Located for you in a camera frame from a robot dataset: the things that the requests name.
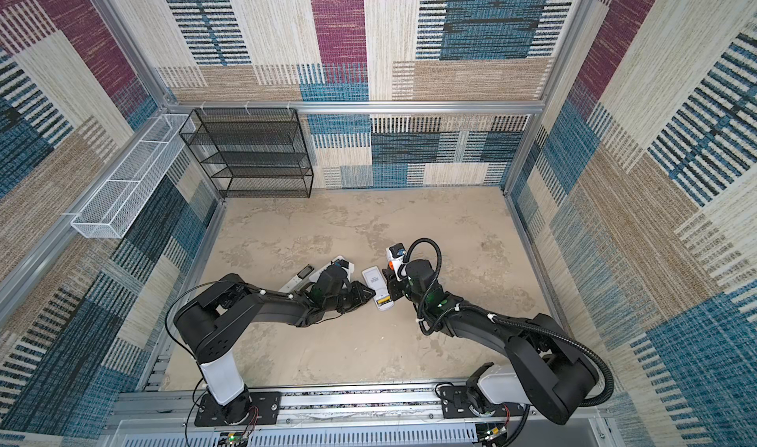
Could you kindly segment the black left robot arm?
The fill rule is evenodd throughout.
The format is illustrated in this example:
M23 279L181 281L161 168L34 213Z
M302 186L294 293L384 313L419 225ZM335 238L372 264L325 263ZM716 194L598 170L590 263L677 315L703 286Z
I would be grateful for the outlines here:
M301 279L287 292L271 291L229 273L188 301L173 316L173 325L188 347L212 399L226 408L242 401L248 388L233 356L233 347L253 323L307 328L335 313L351 313L370 303L376 291L352 279L351 263L337 259Z

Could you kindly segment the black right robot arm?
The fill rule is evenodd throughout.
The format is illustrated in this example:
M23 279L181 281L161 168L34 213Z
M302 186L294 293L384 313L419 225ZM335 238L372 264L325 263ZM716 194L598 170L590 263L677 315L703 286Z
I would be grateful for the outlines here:
M391 262L382 275L392 299L411 301L421 332L477 342L502 354L512 365L522 401L558 425L579 408L609 401L615 380L593 350L570 338L554 319L504 316L446 291L427 260Z

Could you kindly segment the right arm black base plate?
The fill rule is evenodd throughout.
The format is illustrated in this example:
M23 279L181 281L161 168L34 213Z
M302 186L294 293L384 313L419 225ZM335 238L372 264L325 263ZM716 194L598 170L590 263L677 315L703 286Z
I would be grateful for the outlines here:
M526 408L513 403L493 404L474 388L438 383L434 392L441 400L445 419L472 419L473 417L521 417Z

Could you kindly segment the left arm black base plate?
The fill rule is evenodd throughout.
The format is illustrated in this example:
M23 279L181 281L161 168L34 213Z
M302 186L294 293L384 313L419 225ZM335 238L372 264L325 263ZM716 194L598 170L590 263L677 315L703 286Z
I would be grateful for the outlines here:
M230 404L221 406L211 394L200 398L195 427L275 425L281 405L281 392L242 393Z

